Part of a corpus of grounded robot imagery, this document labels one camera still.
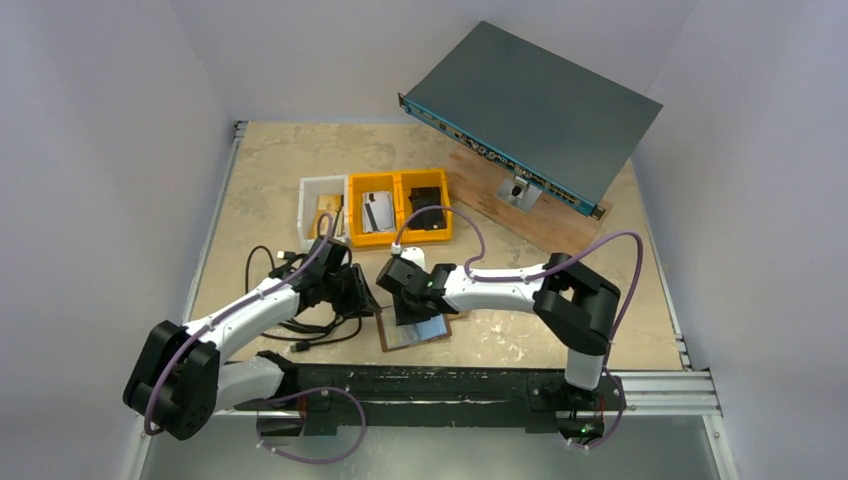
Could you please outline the brown leather card holder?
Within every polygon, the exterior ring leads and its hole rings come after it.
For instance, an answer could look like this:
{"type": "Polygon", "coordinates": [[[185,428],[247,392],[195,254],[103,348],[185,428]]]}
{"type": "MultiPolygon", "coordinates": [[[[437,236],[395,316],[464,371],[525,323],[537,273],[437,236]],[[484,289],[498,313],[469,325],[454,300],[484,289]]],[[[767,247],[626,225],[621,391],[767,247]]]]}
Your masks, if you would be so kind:
{"type": "Polygon", "coordinates": [[[450,338],[450,322],[467,318],[468,315],[468,312],[441,314],[424,322],[397,325],[393,310],[384,310],[376,316],[381,351],[388,353],[450,338]]]}

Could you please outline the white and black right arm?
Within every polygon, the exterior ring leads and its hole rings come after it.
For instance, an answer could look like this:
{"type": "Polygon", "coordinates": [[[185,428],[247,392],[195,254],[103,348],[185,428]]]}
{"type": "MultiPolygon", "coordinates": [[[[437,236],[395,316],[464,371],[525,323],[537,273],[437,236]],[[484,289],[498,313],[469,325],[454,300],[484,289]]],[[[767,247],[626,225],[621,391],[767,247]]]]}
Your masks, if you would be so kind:
{"type": "Polygon", "coordinates": [[[451,263],[426,271],[407,255],[394,254],[376,284],[416,320],[473,310],[534,314],[568,349],[564,399],[584,407],[600,394],[621,291],[567,254],[521,269],[470,271],[451,263]]]}

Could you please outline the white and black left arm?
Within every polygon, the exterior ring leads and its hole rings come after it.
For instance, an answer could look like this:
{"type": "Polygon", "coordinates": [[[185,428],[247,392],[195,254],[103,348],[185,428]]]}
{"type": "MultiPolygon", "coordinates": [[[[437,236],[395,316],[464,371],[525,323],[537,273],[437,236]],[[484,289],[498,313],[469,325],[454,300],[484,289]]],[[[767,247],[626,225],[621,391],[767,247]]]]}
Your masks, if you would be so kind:
{"type": "Polygon", "coordinates": [[[218,311],[183,325],[157,324],[125,386],[124,404],[142,415],[146,434],[178,440],[195,435],[214,412],[245,402],[289,407],[298,395],[290,361],[269,352],[245,362],[231,358],[271,327],[321,303],[341,320],[381,310],[350,248],[327,237],[218,311]]]}

